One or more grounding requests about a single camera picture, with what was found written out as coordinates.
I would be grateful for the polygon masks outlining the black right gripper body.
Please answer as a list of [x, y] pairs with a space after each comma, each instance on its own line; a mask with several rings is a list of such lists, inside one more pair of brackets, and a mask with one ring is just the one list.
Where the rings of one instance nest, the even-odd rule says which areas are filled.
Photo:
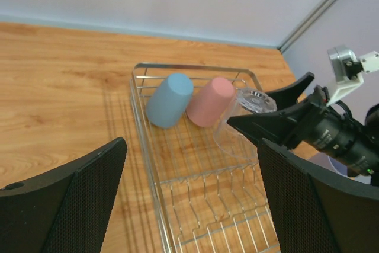
[[293, 149], [298, 141], [304, 141], [357, 175], [377, 175], [378, 105], [368, 110], [362, 124], [345, 103], [337, 101], [344, 111], [340, 114], [327, 105], [329, 99], [328, 89], [318, 85], [306, 99], [284, 112], [284, 118], [294, 124], [284, 145]]

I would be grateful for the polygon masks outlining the clear glass cup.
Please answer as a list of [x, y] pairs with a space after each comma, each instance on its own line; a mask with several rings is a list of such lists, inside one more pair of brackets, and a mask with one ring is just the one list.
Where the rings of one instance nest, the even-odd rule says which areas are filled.
[[220, 118], [214, 141], [227, 156], [243, 161], [256, 160], [256, 146], [249, 140], [253, 134], [251, 116], [277, 111], [268, 94], [253, 88], [238, 89]]

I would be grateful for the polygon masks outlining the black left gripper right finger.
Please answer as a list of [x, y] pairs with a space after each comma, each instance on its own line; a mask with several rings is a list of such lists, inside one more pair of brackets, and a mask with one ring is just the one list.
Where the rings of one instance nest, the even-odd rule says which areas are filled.
[[262, 139], [258, 159], [281, 252], [378, 252], [378, 188]]

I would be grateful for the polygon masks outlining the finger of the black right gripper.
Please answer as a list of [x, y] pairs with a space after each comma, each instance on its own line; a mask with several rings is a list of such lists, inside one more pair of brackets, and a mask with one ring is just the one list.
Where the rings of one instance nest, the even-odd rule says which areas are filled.
[[298, 103], [299, 96], [314, 80], [314, 74], [307, 72], [300, 79], [286, 87], [268, 91], [266, 94], [272, 98], [277, 106], [277, 110], [283, 110]]
[[305, 101], [275, 112], [233, 116], [227, 124], [255, 146], [261, 139], [280, 146], [298, 146], [304, 140], [304, 119], [313, 108], [312, 103]]

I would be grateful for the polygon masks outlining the pink plastic cup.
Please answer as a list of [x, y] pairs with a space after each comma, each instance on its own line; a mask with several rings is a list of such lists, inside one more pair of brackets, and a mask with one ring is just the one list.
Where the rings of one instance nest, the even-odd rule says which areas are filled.
[[191, 99], [187, 117], [197, 126], [211, 127], [223, 114], [235, 94], [232, 83], [224, 77], [207, 82]]

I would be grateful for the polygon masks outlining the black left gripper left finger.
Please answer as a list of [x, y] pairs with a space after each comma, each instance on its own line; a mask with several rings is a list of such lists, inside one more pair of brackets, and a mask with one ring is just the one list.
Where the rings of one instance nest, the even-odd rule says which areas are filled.
[[118, 137], [1, 188], [1, 252], [100, 252], [126, 153]]

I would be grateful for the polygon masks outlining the blue plastic cup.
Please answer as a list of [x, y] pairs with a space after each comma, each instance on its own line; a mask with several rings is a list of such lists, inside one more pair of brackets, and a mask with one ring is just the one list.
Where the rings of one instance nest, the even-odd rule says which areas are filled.
[[148, 120], [160, 128], [174, 127], [189, 104], [194, 85], [183, 73], [172, 73], [157, 87], [146, 104]]

